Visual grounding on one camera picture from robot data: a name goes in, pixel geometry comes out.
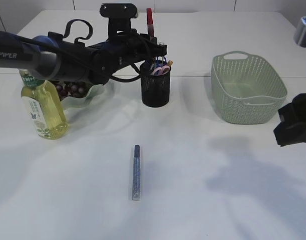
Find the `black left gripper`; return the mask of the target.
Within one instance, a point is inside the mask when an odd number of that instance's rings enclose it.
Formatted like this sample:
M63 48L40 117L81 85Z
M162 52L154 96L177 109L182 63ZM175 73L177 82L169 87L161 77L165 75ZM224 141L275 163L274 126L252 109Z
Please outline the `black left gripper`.
M108 80L130 83L147 75L148 67L143 70L138 69L135 63L148 61L152 62L154 57L164 57L167 55L167 45L157 42L156 37L150 37L145 33L125 33L120 32L116 36L92 45L95 50L92 53L92 82L106 83ZM127 66L131 66L138 76L122 79L113 74Z

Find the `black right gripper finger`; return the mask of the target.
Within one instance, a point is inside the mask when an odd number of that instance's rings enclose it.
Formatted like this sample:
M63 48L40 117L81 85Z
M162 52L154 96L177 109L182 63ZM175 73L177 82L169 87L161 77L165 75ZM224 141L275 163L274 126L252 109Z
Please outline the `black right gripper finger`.
M306 123L306 93L298 94L278 110L280 121L285 124Z
M306 143L306 123L299 122L294 125L287 126L280 123L274 130L276 142L279 146Z

